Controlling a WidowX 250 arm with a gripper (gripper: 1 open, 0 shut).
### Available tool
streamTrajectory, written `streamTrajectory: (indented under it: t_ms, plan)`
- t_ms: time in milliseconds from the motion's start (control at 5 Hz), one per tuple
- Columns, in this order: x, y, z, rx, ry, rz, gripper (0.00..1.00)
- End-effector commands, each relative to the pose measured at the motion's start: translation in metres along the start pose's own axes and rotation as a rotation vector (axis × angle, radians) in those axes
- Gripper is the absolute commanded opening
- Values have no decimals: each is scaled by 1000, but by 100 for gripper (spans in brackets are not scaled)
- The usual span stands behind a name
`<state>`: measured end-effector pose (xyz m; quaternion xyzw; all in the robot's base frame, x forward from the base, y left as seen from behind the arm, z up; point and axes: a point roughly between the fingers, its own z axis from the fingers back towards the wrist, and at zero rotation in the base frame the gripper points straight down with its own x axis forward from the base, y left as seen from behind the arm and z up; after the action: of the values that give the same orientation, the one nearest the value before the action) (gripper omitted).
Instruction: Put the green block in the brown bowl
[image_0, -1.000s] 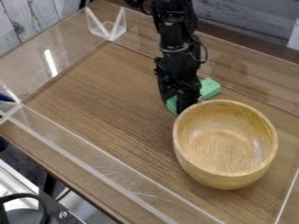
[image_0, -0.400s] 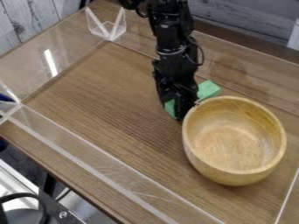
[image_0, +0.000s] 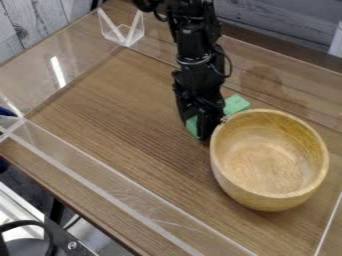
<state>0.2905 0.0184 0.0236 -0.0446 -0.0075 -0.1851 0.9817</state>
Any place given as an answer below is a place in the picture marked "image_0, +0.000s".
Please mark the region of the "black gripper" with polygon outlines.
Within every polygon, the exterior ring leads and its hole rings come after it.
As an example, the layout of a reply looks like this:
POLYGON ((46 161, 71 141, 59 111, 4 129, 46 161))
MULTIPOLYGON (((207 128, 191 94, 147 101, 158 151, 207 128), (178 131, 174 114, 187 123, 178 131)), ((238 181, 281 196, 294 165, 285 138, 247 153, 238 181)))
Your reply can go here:
POLYGON ((221 86, 227 78, 223 59, 202 61, 178 60, 179 70, 173 72, 173 89, 182 122, 198 112, 197 134, 205 142, 225 117, 221 86))

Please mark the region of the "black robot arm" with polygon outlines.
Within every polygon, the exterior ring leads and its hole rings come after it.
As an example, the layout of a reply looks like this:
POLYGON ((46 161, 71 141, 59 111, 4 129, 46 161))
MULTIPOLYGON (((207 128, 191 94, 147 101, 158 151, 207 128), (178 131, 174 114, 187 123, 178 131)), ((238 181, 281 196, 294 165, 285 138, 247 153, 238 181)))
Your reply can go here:
POLYGON ((221 22, 213 0, 131 0, 137 8, 154 13, 169 23, 177 44, 177 62, 173 71, 173 90, 183 125, 195 118, 194 135, 206 141, 225 115, 225 98, 221 87, 231 72, 230 61, 218 39, 221 22))

